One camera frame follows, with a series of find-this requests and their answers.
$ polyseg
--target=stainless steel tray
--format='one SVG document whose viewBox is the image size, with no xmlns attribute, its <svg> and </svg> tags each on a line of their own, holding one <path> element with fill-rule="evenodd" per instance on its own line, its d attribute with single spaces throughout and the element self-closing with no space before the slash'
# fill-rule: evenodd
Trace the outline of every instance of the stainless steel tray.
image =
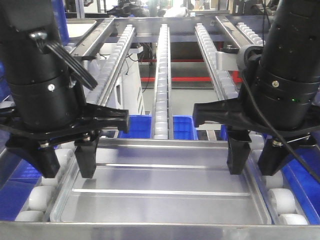
<svg viewBox="0 0 320 240">
<path fill-rule="evenodd" d="M 52 222 L 271 224 L 248 170 L 230 175 L 226 142 L 101 139 L 92 179 L 77 164 Z"/>
</svg>

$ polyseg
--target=metal bar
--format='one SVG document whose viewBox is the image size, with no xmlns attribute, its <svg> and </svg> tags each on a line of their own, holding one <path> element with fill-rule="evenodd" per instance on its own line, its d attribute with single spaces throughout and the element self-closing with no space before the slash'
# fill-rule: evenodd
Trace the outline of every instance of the metal bar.
<svg viewBox="0 0 320 240">
<path fill-rule="evenodd" d="M 76 17 L 78 19 L 85 18 L 85 3 L 84 0 L 75 0 Z"/>
<path fill-rule="evenodd" d="M 101 13 L 101 2 L 100 2 L 100 0 L 96 0 L 96 7 L 98 8 L 98 13 Z"/>
<path fill-rule="evenodd" d="M 174 139 L 174 116 L 172 113 L 172 76 L 171 76 L 171 44 L 170 44 L 170 28 L 168 27 L 168 139 Z"/>
<path fill-rule="evenodd" d="M 97 23 L 92 32 L 71 52 L 73 56 L 95 56 L 114 30 L 112 18 Z"/>
<path fill-rule="evenodd" d="M 203 60 L 204 60 L 205 65 L 206 65 L 206 67 L 208 69 L 208 73 L 210 75 L 210 78 L 211 78 L 212 84 L 214 86 L 214 89 L 216 91 L 216 95 L 217 95 L 218 99 L 219 100 L 224 100 L 225 99 L 224 94 L 223 94 L 222 89 L 220 88 L 220 86 L 218 84 L 218 81 L 217 81 L 219 76 L 218 76 L 218 73 L 216 71 L 215 62 L 210 59 L 210 56 L 209 56 L 209 53 L 208 53 L 208 48 L 205 47 L 205 43 L 202 41 L 202 37 L 201 37 L 202 33 L 200 32 L 200 29 L 199 29 L 199 26 L 202 26 L 202 24 L 201 23 L 198 23 L 198 24 L 199 25 L 197 25 L 195 27 L 195 35 L 196 35 L 196 38 L 197 38 L 197 41 L 198 41 L 198 45 L 199 45 L 199 48 L 200 48 L 202 56 L 203 56 Z M 204 31 L 204 34 L 209 35 L 208 32 L 205 29 L 202 29 L 202 31 Z M 211 55 L 212 55 L 213 58 L 215 58 L 215 54 L 217 52 L 217 49 L 215 48 L 213 43 L 211 45 L 211 48 L 212 48 L 211 49 L 211 51 L 212 51 Z"/>
<path fill-rule="evenodd" d="M 103 0 L 103 11 L 106 13 L 107 12 L 107 3 L 106 0 Z"/>
<path fill-rule="evenodd" d="M 250 44 L 250 42 L 225 16 L 215 16 L 215 24 L 235 47 L 240 49 L 242 46 Z"/>
<path fill-rule="evenodd" d="M 116 48 L 119 48 L 120 52 L 112 52 L 109 56 L 105 66 L 109 68 L 108 77 L 104 85 L 103 92 L 97 104 L 101 106 L 106 106 L 109 100 L 109 96 L 113 91 L 115 84 L 117 82 L 118 76 L 121 72 L 122 66 L 130 49 L 132 40 L 134 38 L 135 28 L 132 25 L 128 25 L 125 31 L 122 33 L 122 37 L 118 41 Z"/>
</svg>

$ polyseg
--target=blue plastic crate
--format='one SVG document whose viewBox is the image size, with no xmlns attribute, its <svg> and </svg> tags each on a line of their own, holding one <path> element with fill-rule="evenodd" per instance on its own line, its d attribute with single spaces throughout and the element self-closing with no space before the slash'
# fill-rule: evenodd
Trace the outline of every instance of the blue plastic crate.
<svg viewBox="0 0 320 240">
<path fill-rule="evenodd" d="M 220 137 L 220 139 L 221 139 L 222 141 L 227 141 L 227 140 L 228 140 L 227 127 L 226 127 L 226 125 L 221 124 L 219 137 Z"/>
<path fill-rule="evenodd" d="M 173 116 L 173 138 L 176 140 L 198 140 L 192 116 Z"/>
<path fill-rule="evenodd" d="M 0 221 L 14 221 L 33 188 L 34 184 L 7 181 L 0 189 Z"/>
<path fill-rule="evenodd" d="M 10 176 L 9 181 L 34 185 L 40 177 L 41 173 L 39 173 L 30 163 L 26 160 L 21 160 Z"/>
<path fill-rule="evenodd" d="M 304 150 L 301 156 L 320 175 L 320 152 L 318 149 Z M 295 159 L 284 166 L 282 172 L 309 222 L 320 224 L 320 184 Z"/>
<path fill-rule="evenodd" d="M 7 81 L 4 79 L 5 67 L 0 62 L 0 102 L 10 95 L 10 88 Z"/>
<path fill-rule="evenodd" d="M 150 115 L 131 115 L 129 132 L 119 132 L 120 139 L 149 139 L 151 137 L 151 119 Z"/>
<path fill-rule="evenodd" d="M 51 0 L 53 14 L 59 31 L 62 44 L 65 46 L 69 43 L 69 33 L 63 0 Z"/>
</svg>

